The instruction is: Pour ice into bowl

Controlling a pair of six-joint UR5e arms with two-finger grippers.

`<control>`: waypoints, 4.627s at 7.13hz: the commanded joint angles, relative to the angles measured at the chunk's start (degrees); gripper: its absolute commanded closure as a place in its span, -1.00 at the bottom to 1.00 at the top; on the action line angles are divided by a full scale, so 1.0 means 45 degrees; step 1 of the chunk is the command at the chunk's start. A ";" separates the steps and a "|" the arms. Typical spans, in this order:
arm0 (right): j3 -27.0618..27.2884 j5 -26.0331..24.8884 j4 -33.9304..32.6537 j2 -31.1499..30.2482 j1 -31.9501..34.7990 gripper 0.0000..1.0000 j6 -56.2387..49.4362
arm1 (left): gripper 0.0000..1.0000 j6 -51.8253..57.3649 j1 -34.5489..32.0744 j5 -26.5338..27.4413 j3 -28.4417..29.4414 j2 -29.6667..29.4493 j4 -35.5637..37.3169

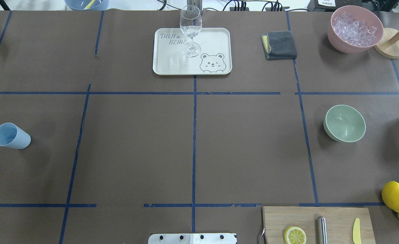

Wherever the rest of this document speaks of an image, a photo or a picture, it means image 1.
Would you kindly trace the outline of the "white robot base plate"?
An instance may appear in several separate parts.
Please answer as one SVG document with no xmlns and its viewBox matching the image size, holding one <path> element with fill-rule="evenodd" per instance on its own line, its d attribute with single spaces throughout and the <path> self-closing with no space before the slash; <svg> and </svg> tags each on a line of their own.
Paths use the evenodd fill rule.
<svg viewBox="0 0 399 244">
<path fill-rule="evenodd" d="M 148 244 L 236 244 L 235 233 L 155 233 Z"/>
</svg>

